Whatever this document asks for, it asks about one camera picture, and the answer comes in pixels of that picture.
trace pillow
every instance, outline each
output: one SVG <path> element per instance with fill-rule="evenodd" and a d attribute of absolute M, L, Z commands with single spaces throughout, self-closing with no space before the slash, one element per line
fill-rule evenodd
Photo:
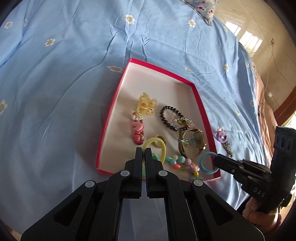
<path fill-rule="evenodd" d="M 218 0 L 181 0 L 194 9 L 207 25 L 213 26 L 214 11 Z"/>

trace metal chain tassel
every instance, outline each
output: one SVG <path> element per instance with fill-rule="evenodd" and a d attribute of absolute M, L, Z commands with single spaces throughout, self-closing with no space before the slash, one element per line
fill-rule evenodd
<path fill-rule="evenodd" d="M 223 146 L 223 148 L 226 150 L 227 156 L 229 158 L 233 158 L 233 153 L 230 149 L 230 142 L 228 140 L 226 140 L 226 142 L 221 143 L 221 145 Z"/>

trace yellow hair tie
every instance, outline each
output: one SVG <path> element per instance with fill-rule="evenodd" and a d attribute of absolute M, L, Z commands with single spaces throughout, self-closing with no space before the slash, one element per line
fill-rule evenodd
<path fill-rule="evenodd" d="M 153 142 L 159 142 L 160 146 L 161 146 L 161 158 L 160 161 L 162 163 L 165 162 L 165 154 L 166 154 L 166 148 L 165 148 L 165 143 L 163 142 L 163 140 L 161 140 L 160 138 L 157 137 L 152 137 L 150 139 L 148 139 L 147 141 L 145 141 L 144 145 L 142 146 L 143 151 L 145 151 L 145 149 L 151 145 Z"/>

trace silver screw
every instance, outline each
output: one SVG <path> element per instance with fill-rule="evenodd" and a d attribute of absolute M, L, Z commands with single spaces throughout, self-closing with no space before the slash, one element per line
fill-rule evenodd
<path fill-rule="evenodd" d="M 203 185 L 203 182 L 202 180 L 197 179 L 197 180 L 194 180 L 193 184 L 196 185 L 197 187 L 201 187 Z"/>
<path fill-rule="evenodd" d="M 120 175 L 123 177 L 127 177 L 129 175 L 129 171 L 124 170 L 120 173 Z"/>
<path fill-rule="evenodd" d="M 85 183 L 85 186 L 86 186 L 87 188 L 91 188 L 91 187 L 94 186 L 94 182 L 93 182 L 93 181 L 87 181 L 87 182 Z"/>
<path fill-rule="evenodd" d="M 168 173 L 165 170 L 159 171 L 160 176 L 165 177 Z"/>

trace black beaded bracelet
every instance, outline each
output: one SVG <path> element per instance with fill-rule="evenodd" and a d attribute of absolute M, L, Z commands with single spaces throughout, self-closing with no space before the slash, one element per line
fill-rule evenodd
<path fill-rule="evenodd" d="M 178 127 L 176 123 L 170 123 L 168 122 L 168 120 L 164 117 L 164 112 L 165 110 L 171 110 L 173 111 L 173 113 L 175 113 L 178 117 L 176 118 L 179 123 L 182 122 L 181 125 L 184 125 L 183 127 Z M 190 125 L 188 125 L 188 122 L 190 122 L 190 120 L 188 120 L 187 118 L 184 118 L 184 116 L 181 114 L 180 111 L 178 111 L 176 108 L 174 107 L 171 107 L 171 106 L 165 106 L 163 107 L 161 110 L 160 110 L 160 118 L 162 119 L 163 123 L 168 127 L 170 128 L 171 130 L 174 130 L 174 131 L 178 131 L 178 130 L 188 130 Z"/>

